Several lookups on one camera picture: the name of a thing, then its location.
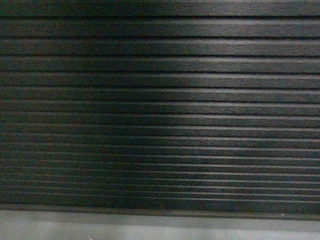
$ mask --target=horizontal groove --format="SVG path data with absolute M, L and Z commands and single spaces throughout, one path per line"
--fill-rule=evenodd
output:
M 59 164 L 72 165 L 86 165 L 86 166 L 100 166 L 100 165 L 110 165 L 110 166 L 156 166 L 156 167 L 204 167 L 204 168 L 261 168 L 261 169 L 320 169 L 320 166 L 301 166 L 301 165 L 240 165 L 240 164 L 208 164 L 208 163 L 139 163 L 139 162 L 113 162 L 113 161 L 85 161 L 85 160 L 54 160 L 54 159 L 23 159 L 23 158 L 0 158 L 0 162 L 3 166 L 15 166 L 15 162 L 17 163 L 28 163 L 28 167 L 31 165 L 37 165 L 39 163 L 44 164 L 55 164 L 59 166 Z
M 204 136 L 125 136 L 63 133 L 1 133 L 3 142 L 86 144 L 94 146 L 208 146 L 259 148 L 320 148 L 320 139 L 314 138 L 254 138 Z
M 0 36 L 2 41 L 317 41 L 319 36 Z
M 3 194 L 26 194 L 21 191 L 5 191 Z M 266 200 L 266 199 L 233 199 L 233 198 L 197 198 L 197 197 L 149 197 L 149 196 L 120 196 L 120 195 L 98 195 L 98 194 L 72 194 L 72 193 L 42 193 L 42 192 L 27 192 L 28 195 L 46 195 L 46 196 L 82 196 L 82 197 L 103 197 L 103 198 L 117 198 L 117 199 L 165 199 L 165 200 L 189 200 L 189 201 L 231 201 L 231 202 L 265 202 L 265 203 L 304 203 L 304 204 L 319 204 L 320 201 L 310 200 Z
M 27 100 L 27 99 L 13 99 L 13 100 L 8 100 L 8 99 L 2 99 L 2 103 L 80 103 L 80 104 L 86 104 L 86 103 L 137 103 L 137 104 L 145 104 L 144 101 L 137 101 L 137 100 L 73 100 L 73 99 L 68 99 L 68 100 L 50 100 L 50 99 L 41 99 L 41 100 Z M 162 104 L 160 101 L 159 102 L 150 102 L 149 104 L 152 105 L 159 105 Z M 186 101 L 175 101 L 172 104 L 175 105 L 184 105 L 188 104 Z M 192 105 L 212 105 L 212 106 L 230 106 L 230 105 L 235 105 L 237 107 L 241 106 L 261 106 L 261 107 L 268 107 L 268 106 L 277 106 L 277 107 L 295 107 L 295 106 L 301 106 L 301 107 L 314 107 L 318 108 L 320 107 L 320 104 L 303 104 L 303 103 L 238 103 L 238 102 L 201 102 L 201 101 L 192 101 L 190 102 Z
M 277 127 L 320 128 L 315 116 L 254 116 L 219 114 L 137 114 L 137 113 L 78 113 L 47 111 L 0 111 L 0 122 L 21 124 L 92 124 L 145 126 L 216 126 L 216 127 Z
M 112 15 L 112 16 L 1 16 L 2 20 L 34 20 L 34 21 L 161 21 L 161 20 L 319 20 L 320 16 L 317 15 L 228 15 L 223 16 L 199 16 L 199 15 L 143 15 L 143 16 L 125 16 L 125 15 Z
M 315 19 L 3 19 L 2 37 L 320 37 Z
M 127 170 L 127 169 L 83 169 L 83 168 L 75 168 L 75 167 L 38 167 L 38 166 L 4 166 L 2 168 L 2 171 L 4 174 L 7 173 L 20 173 L 18 170 L 23 170 L 26 173 L 28 171 L 34 171 L 34 174 L 39 174 L 38 172 L 43 173 L 44 172 L 61 172 L 62 174 L 60 176 L 63 176 L 65 171 L 70 170 L 73 173 L 79 171 L 79 176 L 82 174 L 85 174 L 87 172 L 87 177 L 91 174 L 97 174 L 99 172 L 103 173 L 127 173 L 127 174 L 171 174 L 176 175 L 178 177 L 179 175 L 186 175 L 186 176 L 192 176 L 192 175 L 208 175 L 208 176 L 277 176 L 277 177 L 320 177 L 320 174 L 309 174 L 309 173 L 252 173 L 252 172 L 210 172 L 210 171 L 156 171 L 156 170 Z M 106 176 L 100 176 L 100 175 L 92 175 L 95 178 L 105 178 Z
M 237 56 L 255 58 L 320 56 L 315 39 L 94 39 L 94 38 L 0 38 L 1 56 Z
M 319 16 L 320 4 L 317 1 L 203 1 L 203 0 L 145 0 L 145 1 L 103 1 L 95 2 L 60 1 L 46 4 L 39 2 L 12 1 L 0 5 L 2 16 L 6 18 L 54 18 L 54 17 L 184 17 L 215 16 L 216 18 L 292 18 L 305 15 Z
M 224 126 L 192 126 L 192 125 L 178 125 L 178 126 L 166 126 L 166 125 L 160 125 L 160 126 L 146 126 L 146 125 L 130 125 L 130 126 L 122 126 L 122 125 L 109 125 L 109 124 L 73 124 L 73 123 L 30 123 L 30 122 L 19 122 L 19 123 L 9 123 L 9 122 L 0 122 L 2 126 L 4 125 L 13 125 L 13 126 L 39 126 L 39 127 L 100 127 L 100 126 L 106 126 L 106 127 L 112 127 L 112 128 L 141 128 L 141 129 L 196 129 L 196 130 L 258 130 L 258 131 L 298 131 L 298 132 L 320 132 L 320 129 L 318 128 L 303 128 L 303 127 L 241 127 L 241 126 L 235 126 L 235 127 L 224 127 Z
M 320 89 L 312 74 L 213 74 L 213 73 L 68 73 L 0 71 L 2 86 L 54 87 L 211 87 Z
M 112 145 L 112 144 L 81 144 L 81 143 L 40 143 L 40 142 L 20 142 L 20 141 L 7 141 L 1 143 L 3 145 L 9 145 L 9 144 L 20 144 L 22 145 L 30 145 L 30 146 L 104 146 L 104 147 L 124 147 L 124 148 L 143 148 L 143 149 L 217 149 L 217 150 L 261 150 L 261 151 L 306 151 L 306 152 L 320 152 L 320 149 L 318 148 L 309 148 L 309 149 L 303 149 L 303 148 L 263 148 L 263 147 L 210 147 L 210 146 L 132 146 L 132 145 Z
M 127 53 L 1 53 L 0 58 L 233 58 L 233 59 L 253 59 L 253 60 L 318 60 L 320 59 L 319 55 L 306 55 L 306 54 L 298 54 L 298 55 L 281 55 L 281 54 L 199 54 L 199 53 L 184 53 L 184 54 L 158 54 L 158 53 L 147 53 L 147 54 L 129 54 Z
M 263 75 L 263 76 L 310 76 L 310 77 L 318 77 L 320 76 L 320 73 L 318 72 L 274 72 L 274 71 L 210 71 L 210 70 L 195 70 L 195 71 L 189 71 L 189 70 L 0 70 L 0 74 L 76 74 L 76 75 L 82 75 L 82 74 L 94 74 L 94 75 L 134 75 L 134 74 L 148 74 L 148 75 L 161 75 L 161 74 L 217 74 L 217 75 Z
M 288 57 L 0 57 L 0 71 L 154 71 L 159 73 L 185 71 L 319 74 L 319 65 L 320 59 L 318 58 Z
M 118 114 L 223 114 L 253 116 L 320 116 L 320 104 L 201 101 L 1 100 L 0 111 Z
M 0 133 L 2 136 L 21 137 L 96 137 L 98 134 L 64 134 L 64 133 Z M 262 142 L 320 142 L 320 139 L 312 138 L 254 138 L 254 137 L 206 137 L 206 136 L 125 136 L 125 135 L 103 135 L 105 138 L 128 138 L 133 140 L 155 139 L 155 140 L 212 140 L 212 141 L 262 141 Z
M 183 192 L 183 191 L 147 191 L 147 190 L 113 190 L 113 189 L 90 189 L 90 188 L 70 188 L 70 187 L 43 187 L 43 186 L 15 186 L 12 187 L 10 185 L 2 185 L 1 189 L 21 189 L 21 191 L 28 191 L 28 190 L 44 190 L 45 192 L 42 193 L 57 193 L 57 194 L 63 194 L 66 193 L 68 190 L 70 193 L 75 193 L 75 192 L 83 192 L 83 194 L 88 194 L 88 195 L 95 195 L 95 192 L 99 192 L 99 195 L 105 194 L 106 197 L 108 196 L 107 194 L 128 194 L 128 197 L 135 197 L 135 195 L 130 195 L 130 194 L 151 194 L 151 195 L 164 195 L 164 194 L 169 194 L 169 195 L 208 195 L 208 196 L 250 196 L 250 197 L 295 197 L 295 198 L 320 198 L 320 195 L 315 195 L 315 194 L 289 194 L 289 193 L 275 193 L 275 194 L 267 194 L 267 193 L 232 193 L 232 192 Z
M 1 182 L 6 182 L 6 183 L 13 183 L 13 184 L 18 184 L 19 180 L 14 180 L 14 179 L 6 179 L 6 180 L 1 180 Z M 99 185 L 102 185 L 103 183 L 90 183 L 90 182 L 73 182 L 73 181 L 49 181 L 49 180 L 23 180 L 21 183 L 35 183 L 35 184 L 40 184 L 40 185 L 45 185 L 48 183 L 52 184 L 75 184 L 75 185 L 87 185 L 87 186 L 95 186 L 92 189 L 99 189 Z M 123 189 L 123 187 L 131 187 L 131 188 L 149 188 L 149 187 L 154 187 L 154 188 L 168 188 L 168 189 L 217 189 L 217 190 L 280 190 L 280 191 L 312 191 L 312 192 L 319 192 L 320 188 L 303 188 L 303 187 L 246 187 L 246 186 L 201 186 L 201 185 L 161 185 L 161 184 L 121 184 L 121 183 L 107 183 L 105 184 L 105 187 L 120 187 L 120 189 Z M 91 188 L 83 188 L 83 187 L 76 187 L 77 189 L 91 189 Z
M 320 182 L 319 181 L 312 181 L 312 180 L 252 180 L 252 176 L 251 179 L 246 179 L 246 180 L 239 180 L 239 179 L 208 179 L 208 178 L 204 178 L 204 179 L 197 179 L 197 178 L 174 178 L 174 177 L 130 177 L 130 176 L 125 176 L 125 177 L 118 177 L 118 176 L 87 176 L 87 175 L 82 175 L 82 176 L 79 176 L 78 174 L 77 175 L 66 175 L 66 174 L 49 174 L 49 173 L 37 173 L 37 174 L 34 174 L 34 173 L 19 173 L 19 172 L 15 172 L 15 173 L 3 173 L 2 175 L 6 180 L 7 179 L 20 179 L 18 177 L 23 177 L 22 179 L 23 180 L 27 180 L 28 178 L 32 179 L 32 178 L 41 178 L 43 180 L 43 178 L 45 177 L 53 177 L 53 178 L 59 178 L 60 179 L 60 182 L 64 182 L 63 179 L 64 178 L 73 178 L 73 181 L 75 182 L 75 179 L 76 180 L 80 180 L 81 183 L 88 183 L 88 181 L 92 181 L 92 180 L 98 180 L 98 183 L 103 185 L 105 183 L 101 183 L 101 181 L 99 180 L 106 180 L 108 179 L 109 181 L 110 180 L 115 180 L 117 181 L 117 183 L 120 182 L 125 182 L 125 181 L 133 181 L 133 180 L 137 180 L 137 181 L 153 181 L 153 182 L 159 182 L 159 181 L 167 181 L 167 182 L 185 182 L 185 183 L 188 183 L 188 182 L 194 182 L 194 183 L 197 183 L 197 184 L 200 184 L 200 183 L 260 183 L 260 184 L 308 184 L 308 185 L 320 185 Z
M 155 117 L 155 118 L 161 118 L 161 117 L 172 117 L 172 118 L 206 118 L 206 119 L 244 119 L 244 120 L 320 120 L 320 117 L 318 116 L 273 116 L 273 115 L 263 115 L 263 116 L 253 116 L 253 115 L 225 115 L 225 114 L 193 114 L 193 113 L 186 113 L 186 114 L 160 114 L 160 113 L 77 113 L 77 112 L 46 112 L 46 111 L 0 111 L 1 115 L 4 114 L 14 114 L 14 115 L 61 115 L 61 116 L 92 116 L 93 118 L 104 116 L 104 117 L 132 117 L 132 118 L 138 118 L 138 117 Z M 51 124 L 51 122 L 42 122 L 42 124 Z
M 0 86 L 0 91 L 0 100 L 23 101 L 320 103 L 320 91 L 296 89 Z

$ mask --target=dark grey panel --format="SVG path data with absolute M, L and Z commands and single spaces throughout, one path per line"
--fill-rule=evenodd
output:
M 319 40 L 0 39 L 3 55 L 320 56 Z
M 320 37 L 318 19 L 0 20 L 0 37 Z
M 76 0 L 3 0 L 0 9 L 5 17 L 320 15 L 317 0 L 102 0 L 98 4 Z

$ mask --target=dark grooved board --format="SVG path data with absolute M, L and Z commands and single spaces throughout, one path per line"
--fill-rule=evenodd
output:
M 320 1 L 0 16 L 0 209 L 320 219 Z

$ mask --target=black ribbed panel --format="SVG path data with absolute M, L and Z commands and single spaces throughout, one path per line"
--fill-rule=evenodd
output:
M 319 213 L 320 1 L 0 16 L 3 206 Z

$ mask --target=white surface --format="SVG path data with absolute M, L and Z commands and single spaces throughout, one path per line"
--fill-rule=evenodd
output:
M 320 222 L 0 211 L 0 240 L 320 240 Z

